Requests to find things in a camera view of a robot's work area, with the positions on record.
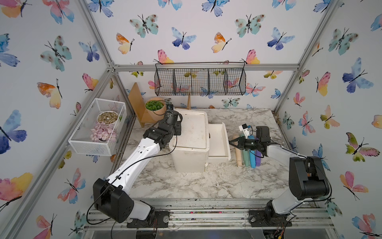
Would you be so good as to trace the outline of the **peach toy microphone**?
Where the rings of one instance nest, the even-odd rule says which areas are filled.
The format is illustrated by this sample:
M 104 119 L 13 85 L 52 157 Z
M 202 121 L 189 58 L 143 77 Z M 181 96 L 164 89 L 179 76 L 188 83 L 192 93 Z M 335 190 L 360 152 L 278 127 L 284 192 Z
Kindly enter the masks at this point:
M 235 148 L 235 155 L 236 155 L 237 166 L 238 167 L 242 167 L 243 166 L 243 161 L 242 161 L 241 150 L 239 150 L 238 148 Z

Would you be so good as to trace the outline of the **green toy microphone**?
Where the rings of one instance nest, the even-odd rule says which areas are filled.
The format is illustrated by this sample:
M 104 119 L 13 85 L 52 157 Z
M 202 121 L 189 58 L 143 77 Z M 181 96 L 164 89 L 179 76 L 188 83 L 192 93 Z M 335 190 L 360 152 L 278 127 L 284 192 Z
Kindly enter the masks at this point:
M 243 160 L 245 167 L 251 167 L 250 151 L 242 150 L 242 160 Z

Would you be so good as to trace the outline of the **blue toy microphone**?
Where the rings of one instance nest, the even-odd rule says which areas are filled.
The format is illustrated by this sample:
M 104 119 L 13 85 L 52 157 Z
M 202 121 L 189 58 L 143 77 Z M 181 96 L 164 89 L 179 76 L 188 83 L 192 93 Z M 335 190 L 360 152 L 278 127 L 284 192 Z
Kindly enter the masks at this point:
M 250 156 L 250 164 L 251 164 L 251 167 L 252 168 L 256 168 L 257 165 L 256 165 L 256 159 L 257 159 L 257 155 L 256 155 L 257 151 L 256 150 L 250 150 L 249 151 L 249 156 Z

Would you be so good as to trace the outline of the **white drawer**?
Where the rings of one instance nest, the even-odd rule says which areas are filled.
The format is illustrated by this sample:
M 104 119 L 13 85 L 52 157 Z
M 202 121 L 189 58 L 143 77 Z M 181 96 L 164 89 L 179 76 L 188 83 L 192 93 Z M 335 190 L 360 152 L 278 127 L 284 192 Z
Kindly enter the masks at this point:
M 231 160 L 225 123 L 209 124 L 210 150 L 207 163 L 226 163 Z

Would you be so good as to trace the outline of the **purple toy microphone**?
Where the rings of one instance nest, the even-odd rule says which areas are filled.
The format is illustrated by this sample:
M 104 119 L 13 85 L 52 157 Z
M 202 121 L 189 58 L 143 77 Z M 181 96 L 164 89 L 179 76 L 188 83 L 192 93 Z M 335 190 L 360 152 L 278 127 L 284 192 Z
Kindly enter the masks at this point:
M 259 167 L 261 165 L 261 159 L 262 159 L 262 154 L 258 150 L 255 151 L 255 163 L 256 167 Z

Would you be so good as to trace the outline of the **white plastic drawer cabinet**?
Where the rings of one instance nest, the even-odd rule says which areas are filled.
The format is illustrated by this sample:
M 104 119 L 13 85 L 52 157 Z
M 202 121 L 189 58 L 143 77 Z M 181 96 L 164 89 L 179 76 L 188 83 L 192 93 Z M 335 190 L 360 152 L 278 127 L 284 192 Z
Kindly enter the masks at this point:
M 175 169 L 181 173 L 205 172 L 210 150 L 207 113 L 180 108 L 176 111 L 183 120 L 181 135 L 173 136 L 169 143 Z

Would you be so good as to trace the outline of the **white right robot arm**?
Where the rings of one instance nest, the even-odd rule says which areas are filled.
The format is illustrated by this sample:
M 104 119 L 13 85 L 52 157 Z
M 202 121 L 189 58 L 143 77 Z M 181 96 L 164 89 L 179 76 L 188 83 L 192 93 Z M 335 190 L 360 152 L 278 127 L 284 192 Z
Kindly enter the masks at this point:
M 304 156 L 273 142 L 267 126 L 257 126 L 253 138 L 250 138 L 251 128 L 242 131 L 244 136 L 230 140 L 231 146 L 258 151 L 263 157 L 288 166 L 288 189 L 270 202 L 271 212 L 287 215 L 305 202 L 322 202 L 331 198 L 332 187 L 320 157 Z

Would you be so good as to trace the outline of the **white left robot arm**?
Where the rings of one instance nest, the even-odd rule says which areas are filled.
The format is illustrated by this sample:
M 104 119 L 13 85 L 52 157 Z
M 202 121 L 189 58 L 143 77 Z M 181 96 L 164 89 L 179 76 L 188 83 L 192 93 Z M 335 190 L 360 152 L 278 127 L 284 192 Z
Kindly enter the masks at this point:
M 168 145 L 172 138 L 181 135 L 183 116 L 167 105 L 163 119 L 147 129 L 137 148 L 128 159 L 107 179 L 98 179 L 93 184 L 93 207 L 109 219 L 122 223 L 127 219 L 152 225 L 155 209 L 147 203 L 130 198 L 129 192 L 148 162 Z

